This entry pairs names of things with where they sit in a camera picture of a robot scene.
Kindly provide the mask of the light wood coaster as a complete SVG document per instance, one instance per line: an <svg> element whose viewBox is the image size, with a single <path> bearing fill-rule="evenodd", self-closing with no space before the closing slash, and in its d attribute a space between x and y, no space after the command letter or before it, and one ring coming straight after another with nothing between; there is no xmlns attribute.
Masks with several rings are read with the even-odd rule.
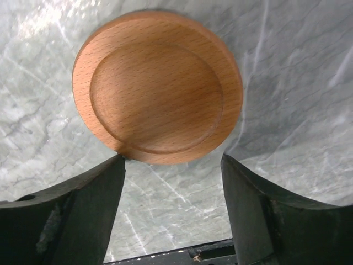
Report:
<svg viewBox="0 0 353 265"><path fill-rule="evenodd" d="M176 164L217 148L243 103L238 65L201 23L161 10L97 29L74 61L77 110L106 146L133 160Z"/></svg>

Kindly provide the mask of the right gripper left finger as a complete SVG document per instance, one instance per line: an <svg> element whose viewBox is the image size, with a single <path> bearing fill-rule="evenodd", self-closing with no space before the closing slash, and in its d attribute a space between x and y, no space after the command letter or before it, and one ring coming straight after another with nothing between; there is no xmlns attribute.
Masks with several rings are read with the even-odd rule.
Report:
<svg viewBox="0 0 353 265"><path fill-rule="evenodd" d="M15 201L1 202L2 264L103 264L125 179L116 155Z"/></svg>

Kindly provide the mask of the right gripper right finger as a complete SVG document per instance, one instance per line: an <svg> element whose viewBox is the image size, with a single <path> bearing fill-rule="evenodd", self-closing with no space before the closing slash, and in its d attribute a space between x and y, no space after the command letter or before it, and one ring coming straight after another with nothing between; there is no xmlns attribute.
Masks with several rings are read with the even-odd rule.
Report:
<svg viewBox="0 0 353 265"><path fill-rule="evenodd" d="M221 159L239 264L351 264L352 206L318 202Z"/></svg>

